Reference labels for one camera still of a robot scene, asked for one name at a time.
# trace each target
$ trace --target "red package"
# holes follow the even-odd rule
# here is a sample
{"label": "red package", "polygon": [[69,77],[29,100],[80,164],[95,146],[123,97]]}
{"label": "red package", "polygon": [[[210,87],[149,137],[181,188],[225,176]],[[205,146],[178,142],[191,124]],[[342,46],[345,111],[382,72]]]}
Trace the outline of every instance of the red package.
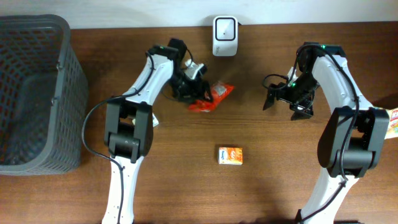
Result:
{"label": "red package", "polygon": [[205,100],[196,100],[196,102],[188,107],[189,110],[195,112],[210,112],[216,109],[219,103],[228,96],[235,86],[218,82],[211,87],[211,95],[213,102]]}

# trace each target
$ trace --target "small orange packet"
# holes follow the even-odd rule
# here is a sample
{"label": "small orange packet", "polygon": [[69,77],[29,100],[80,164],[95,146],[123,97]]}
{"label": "small orange packet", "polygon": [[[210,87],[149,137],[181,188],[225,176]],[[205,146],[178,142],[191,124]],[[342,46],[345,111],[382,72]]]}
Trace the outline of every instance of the small orange packet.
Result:
{"label": "small orange packet", "polygon": [[243,149],[239,147],[218,148],[218,164],[242,165]]}
{"label": "small orange packet", "polygon": [[210,112],[216,109],[223,99],[228,96],[235,86],[228,85],[222,82],[218,82],[211,87],[211,95],[213,96],[213,102],[205,100],[196,100],[196,102],[188,107],[190,111],[195,112]]}

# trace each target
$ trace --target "wooden table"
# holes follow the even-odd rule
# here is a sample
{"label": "wooden table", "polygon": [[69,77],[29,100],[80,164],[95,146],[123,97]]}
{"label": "wooden table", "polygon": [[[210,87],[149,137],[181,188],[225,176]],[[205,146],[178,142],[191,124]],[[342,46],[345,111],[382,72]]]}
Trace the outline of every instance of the wooden table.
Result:
{"label": "wooden table", "polygon": [[[285,75],[306,40],[341,44],[349,69],[375,106],[398,106],[398,22],[239,27],[235,57],[211,52],[211,27],[73,30],[72,46],[90,85],[88,107],[126,91],[153,44],[185,41],[205,78],[236,89],[212,113],[192,113],[159,95],[160,121],[139,171],[137,223],[283,223],[293,219],[319,175],[317,144],[330,117],[317,91],[315,116],[290,121],[288,104],[262,111],[269,73]],[[88,124],[89,144],[103,153],[105,112]],[[242,166],[220,166],[218,146],[243,147]],[[396,223],[398,139],[385,141],[381,160],[349,192],[336,219]],[[0,223],[100,223],[108,201],[110,164],[82,150],[66,175],[0,177]]]}

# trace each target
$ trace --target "plastic container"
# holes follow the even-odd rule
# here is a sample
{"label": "plastic container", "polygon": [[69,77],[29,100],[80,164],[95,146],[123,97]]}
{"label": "plastic container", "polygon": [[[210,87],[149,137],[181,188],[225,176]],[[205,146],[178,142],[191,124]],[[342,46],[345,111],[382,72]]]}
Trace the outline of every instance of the plastic container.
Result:
{"label": "plastic container", "polygon": [[0,17],[0,174],[77,168],[87,99],[64,19]]}

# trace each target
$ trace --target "white wall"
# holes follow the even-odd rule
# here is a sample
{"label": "white wall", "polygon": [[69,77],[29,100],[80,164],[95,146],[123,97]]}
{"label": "white wall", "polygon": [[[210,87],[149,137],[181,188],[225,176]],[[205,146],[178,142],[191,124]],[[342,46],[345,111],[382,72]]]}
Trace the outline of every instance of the white wall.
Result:
{"label": "white wall", "polygon": [[398,21],[398,0],[0,0],[0,15],[56,14],[71,28]]}

